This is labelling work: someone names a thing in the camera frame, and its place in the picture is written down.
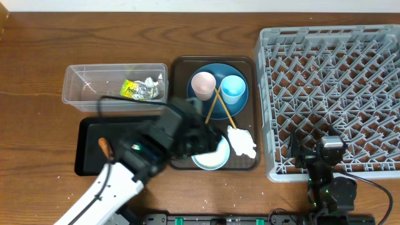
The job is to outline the light blue cup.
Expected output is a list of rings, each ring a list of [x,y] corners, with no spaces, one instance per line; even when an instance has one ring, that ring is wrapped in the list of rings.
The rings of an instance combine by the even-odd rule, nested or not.
[[[240,76],[226,76],[221,82],[222,99],[227,104],[236,104],[245,90],[246,83]]]

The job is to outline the light blue bowl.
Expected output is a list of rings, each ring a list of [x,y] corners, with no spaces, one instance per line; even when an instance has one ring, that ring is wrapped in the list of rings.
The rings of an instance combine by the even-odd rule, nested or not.
[[[192,160],[199,168],[207,171],[223,167],[230,156],[230,146],[225,137],[222,137],[216,151],[192,156]]]

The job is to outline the white napkin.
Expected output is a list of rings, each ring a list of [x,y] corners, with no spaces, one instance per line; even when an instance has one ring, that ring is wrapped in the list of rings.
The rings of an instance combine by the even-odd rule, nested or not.
[[[251,159],[256,158],[256,143],[248,130],[228,126],[227,136],[237,156],[244,154]]]

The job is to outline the yellow silver snack wrapper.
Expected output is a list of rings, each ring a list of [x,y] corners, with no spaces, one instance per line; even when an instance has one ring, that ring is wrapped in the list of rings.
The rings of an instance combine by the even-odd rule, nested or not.
[[[150,100],[146,99],[146,87],[144,81],[145,80],[130,81],[125,79],[119,94],[123,97],[135,100]]]

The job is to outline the white tissue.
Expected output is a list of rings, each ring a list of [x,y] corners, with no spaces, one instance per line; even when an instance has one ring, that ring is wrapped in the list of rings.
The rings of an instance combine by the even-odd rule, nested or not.
[[[144,83],[146,87],[146,99],[156,99],[164,86],[163,75],[160,73],[156,80],[148,77]]]

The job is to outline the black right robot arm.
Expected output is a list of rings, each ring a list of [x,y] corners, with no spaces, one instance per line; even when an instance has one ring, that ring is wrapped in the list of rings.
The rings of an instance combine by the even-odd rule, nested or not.
[[[296,133],[290,134],[289,157],[295,159],[295,167],[306,169],[309,179],[307,195],[314,209],[302,216],[298,224],[357,225],[375,224],[371,216],[351,216],[354,210],[357,183],[344,176],[334,176],[334,166],[343,160],[348,145],[329,131],[311,150],[302,150]]]

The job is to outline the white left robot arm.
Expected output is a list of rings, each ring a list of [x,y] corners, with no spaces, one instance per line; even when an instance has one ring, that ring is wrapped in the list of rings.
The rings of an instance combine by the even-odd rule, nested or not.
[[[102,144],[107,163],[58,224],[105,224],[170,161],[217,149],[222,132],[204,122],[201,100],[173,97],[164,106],[159,119],[128,129],[114,144]]]

